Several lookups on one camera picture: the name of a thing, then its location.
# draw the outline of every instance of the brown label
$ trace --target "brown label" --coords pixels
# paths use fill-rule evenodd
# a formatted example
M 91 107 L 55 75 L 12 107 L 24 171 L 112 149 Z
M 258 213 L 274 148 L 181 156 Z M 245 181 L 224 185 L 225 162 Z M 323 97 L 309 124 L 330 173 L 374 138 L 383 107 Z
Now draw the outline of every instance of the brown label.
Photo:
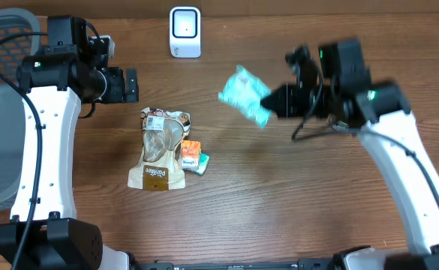
M 168 191 L 169 170 L 156 166 L 145 165 L 143 172 L 143 190 Z

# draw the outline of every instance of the white plastic casing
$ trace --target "white plastic casing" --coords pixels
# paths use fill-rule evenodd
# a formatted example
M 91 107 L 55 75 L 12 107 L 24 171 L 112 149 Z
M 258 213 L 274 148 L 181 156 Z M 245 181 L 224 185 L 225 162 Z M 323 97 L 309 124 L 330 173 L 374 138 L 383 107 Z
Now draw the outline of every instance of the white plastic casing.
M 195 7 L 175 7 L 169 14 L 169 45 L 177 58 L 201 56 L 201 12 Z

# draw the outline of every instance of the gray plastic basket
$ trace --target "gray plastic basket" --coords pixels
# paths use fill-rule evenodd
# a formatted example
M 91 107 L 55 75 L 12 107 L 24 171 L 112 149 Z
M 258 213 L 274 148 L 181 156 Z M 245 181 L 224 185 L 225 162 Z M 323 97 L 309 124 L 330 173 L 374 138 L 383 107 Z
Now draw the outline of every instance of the gray plastic basket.
M 0 10 L 0 39 L 19 32 L 39 32 L 34 14 L 19 8 Z M 40 37 L 20 37 L 0 46 L 0 71 L 16 82 L 16 70 L 24 56 L 34 54 Z M 24 148 L 22 98 L 0 80 L 0 210 L 14 204 L 20 183 Z

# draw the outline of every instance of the orange and white package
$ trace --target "orange and white package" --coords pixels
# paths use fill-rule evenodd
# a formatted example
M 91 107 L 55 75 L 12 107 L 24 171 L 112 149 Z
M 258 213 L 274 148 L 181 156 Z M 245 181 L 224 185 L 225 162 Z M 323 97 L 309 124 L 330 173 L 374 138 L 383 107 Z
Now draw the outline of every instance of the orange and white package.
M 199 169 L 201 142 L 184 139 L 181 142 L 181 168 L 184 170 Z

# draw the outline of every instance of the white label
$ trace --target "white label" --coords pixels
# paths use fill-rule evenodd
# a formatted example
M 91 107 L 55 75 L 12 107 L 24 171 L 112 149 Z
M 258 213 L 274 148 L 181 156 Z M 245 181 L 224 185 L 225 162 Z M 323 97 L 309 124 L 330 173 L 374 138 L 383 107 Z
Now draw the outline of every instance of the white label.
M 162 131 L 164 129 L 164 117 L 149 115 L 147 117 L 147 131 Z

